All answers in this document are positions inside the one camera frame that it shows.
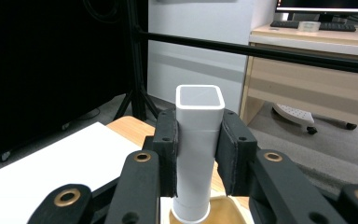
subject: black metal bar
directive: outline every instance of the black metal bar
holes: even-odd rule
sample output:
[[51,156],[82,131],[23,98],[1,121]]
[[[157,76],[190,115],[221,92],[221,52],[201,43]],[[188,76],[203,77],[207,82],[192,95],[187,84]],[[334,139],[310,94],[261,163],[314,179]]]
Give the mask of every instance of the black metal bar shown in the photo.
[[115,194],[118,181],[119,177],[92,192],[92,207],[94,213],[110,204],[112,197]]
[[346,223],[283,153],[259,150],[254,172],[277,223]]
[[36,208],[28,224],[90,223],[93,216],[89,187],[68,184],[53,190]]
[[249,198],[249,207],[255,224],[277,223],[272,209],[254,198]]
[[132,152],[124,163],[104,223],[159,223],[158,154]]
[[149,40],[155,40],[159,42],[185,45],[185,46],[202,48],[202,49],[212,49],[212,50],[218,50],[223,52],[282,61],[287,63],[299,63],[304,65],[358,73],[358,61],[356,60],[304,54],[304,53],[292,52],[288,50],[266,49],[266,48],[253,47],[253,46],[229,44],[225,42],[202,40],[202,39],[181,37],[181,36],[174,36],[174,35],[153,34],[143,31],[140,26],[137,26],[136,30],[141,38],[147,38]]

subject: wooden table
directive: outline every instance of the wooden table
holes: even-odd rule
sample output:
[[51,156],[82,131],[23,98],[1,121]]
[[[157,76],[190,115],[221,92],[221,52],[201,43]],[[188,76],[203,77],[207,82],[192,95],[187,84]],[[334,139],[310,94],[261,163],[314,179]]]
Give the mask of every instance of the wooden table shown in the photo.
[[[148,135],[154,135],[155,128],[134,118],[134,117],[122,117],[117,119],[108,125],[106,125],[111,130],[119,133],[125,138],[132,141],[134,144],[142,147],[144,144],[145,137]],[[216,191],[225,191],[223,187],[222,179],[217,173],[217,163],[214,163],[213,175],[212,175],[212,189]],[[236,197],[240,204],[249,209],[249,200],[248,197]]]
[[[358,60],[356,32],[256,28],[252,46]],[[240,117],[249,123],[264,101],[358,124],[358,74],[249,57]]]

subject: black pole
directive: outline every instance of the black pole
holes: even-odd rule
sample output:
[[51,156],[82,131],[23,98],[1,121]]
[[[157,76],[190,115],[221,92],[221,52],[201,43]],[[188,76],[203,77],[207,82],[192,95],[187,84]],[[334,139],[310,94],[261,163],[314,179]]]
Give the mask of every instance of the black pole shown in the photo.
[[159,42],[185,45],[202,49],[213,49],[223,52],[254,56],[259,58],[271,59],[276,61],[299,63],[304,65],[335,69],[345,72],[358,73],[358,61],[326,57],[320,55],[304,54],[288,50],[263,49],[260,47],[245,46],[238,44],[229,44],[218,41],[202,40],[174,35],[160,35],[144,32],[141,27],[137,26],[137,32],[141,38],[155,40]]
[[141,93],[144,85],[142,73],[142,52],[141,43],[135,36],[135,27],[138,26],[138,15],[136,1],[122,0],[120,3],[127,57],[127,71],[131,76],[131,108],[134,117],[146,120],[145,103]]

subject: white wall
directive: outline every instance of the white wall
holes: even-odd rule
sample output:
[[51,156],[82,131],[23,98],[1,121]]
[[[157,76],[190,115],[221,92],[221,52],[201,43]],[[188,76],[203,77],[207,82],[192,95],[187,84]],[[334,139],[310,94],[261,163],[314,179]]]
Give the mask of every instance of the white wall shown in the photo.
[[[254,1],[149,0],[149,32],[247,45]],[[174,103],[178,85],[213,84],[239,113],[245,67],[246,56],[149,41],[147,91]]]
[[255,0],[251,29],[270,24],[274,20],[277,0]]

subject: floor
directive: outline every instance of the floor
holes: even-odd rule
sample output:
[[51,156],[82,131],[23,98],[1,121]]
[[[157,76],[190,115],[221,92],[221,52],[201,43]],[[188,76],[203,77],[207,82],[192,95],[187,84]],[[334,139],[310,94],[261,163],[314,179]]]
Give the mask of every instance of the floor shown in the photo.
[[[41,148],[63,139],[94,122],[108,124],[112,122],[124,95],[120,95],[84,116],[70,122],[66,130],[57,129],[26,147],[12,151],[0,168],[11,164]],[[173,104],[153,98],[161,109],[173,107]],[[272,113],[272,104],[265,103],[261,111],[248,125],[261,148],[279,150],[307,175],[312,183],[335,194],[347,183],[358,183],[358,127],[349,131],[345,122],[313,115],[318,132],[307,133],[302,127]],[[131,115],[131,107],[126,111]],[[155,125],[156,119],[147,113],[147,123]]]

